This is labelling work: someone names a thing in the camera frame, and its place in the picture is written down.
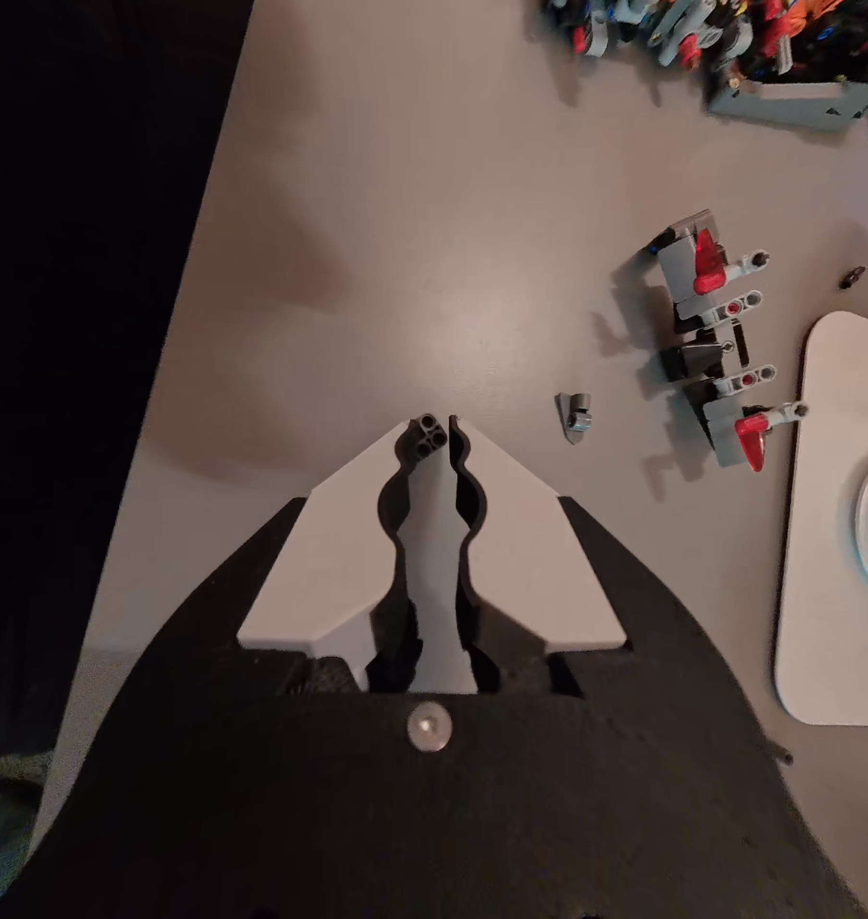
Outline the grey angled lego beam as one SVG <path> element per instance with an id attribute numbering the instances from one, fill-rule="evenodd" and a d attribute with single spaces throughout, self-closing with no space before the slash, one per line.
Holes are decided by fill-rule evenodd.
<path id="1" fill-rule="evenodd" d="M 424 413 L 409 423 L 409 445 L 412 458 L 421 462 L 431 457 L 449 443 L 449 433 L 430 413 Z"/>

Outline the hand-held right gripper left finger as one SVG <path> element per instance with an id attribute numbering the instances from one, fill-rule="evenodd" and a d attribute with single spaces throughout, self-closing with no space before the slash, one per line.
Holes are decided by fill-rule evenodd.
<path id="1" fill-rule="evenodd" d="M 316 485 L 237 632 L 247 650 L 339 658 L 367 691 L 367 667 L 380 653 L 371 615 L 394 583 L 396 547 L 379 499 L 400 471 L 400 421 Z"/>

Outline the grey red lego model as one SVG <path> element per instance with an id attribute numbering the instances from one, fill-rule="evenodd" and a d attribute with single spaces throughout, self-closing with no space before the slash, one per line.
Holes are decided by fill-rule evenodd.
<path id="1" fill-rule="evenodd" d="M 771 433 L 809 412 L 800 399 L 750 400 L 778 375 L 774 364 L 753 360 L 744 329 L 745 317 L 763 306 L 764 295 L 727 289 L 764 271 L 771 253 L 755 248 L 730 258 L 709 210 L 668 225 L 645 251 L 662 271 L 678 338 L 660 353 L 665 378 L 683 391 L 718 465 L 760 473 Z"/>

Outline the white tray board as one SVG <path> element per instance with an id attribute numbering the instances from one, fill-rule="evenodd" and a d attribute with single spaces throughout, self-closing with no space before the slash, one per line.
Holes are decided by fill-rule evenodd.
<path id="1" fill-rule="evenodd" d="M 819 319 L 802 396 L 775 687 L 805 724 L 868 727 L 868 319 Z"/>

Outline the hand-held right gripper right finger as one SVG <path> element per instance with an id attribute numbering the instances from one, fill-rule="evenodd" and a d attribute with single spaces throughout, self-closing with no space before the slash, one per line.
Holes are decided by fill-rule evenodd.
<path id="1" fill-rule="evenodd" d="M 551 691 L 564 656 L 627 647 L 563 500 L 470 422 L 451 415 L 460 546 L 456 627 L 477 691 Z"/>

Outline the pile of mixed lego pieces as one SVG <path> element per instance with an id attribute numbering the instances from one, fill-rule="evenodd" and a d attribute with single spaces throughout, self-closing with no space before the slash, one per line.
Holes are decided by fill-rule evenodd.
<path id="1" fill-rule="evenodd" d="M 757 82 L 868 83 L 868 1 L 542 1 L 580 57 L 640 40 L 663 68 Z"/>

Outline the grey lego wedge piece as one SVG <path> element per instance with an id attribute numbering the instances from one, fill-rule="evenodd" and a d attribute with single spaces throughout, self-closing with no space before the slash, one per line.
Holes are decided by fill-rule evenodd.
<path id="1" fill-rule="evenodd" d="M 580 444 L 593 421 L 591 395 L 559 392 L 554 400 L 566 441 L 571 445 Z"/>

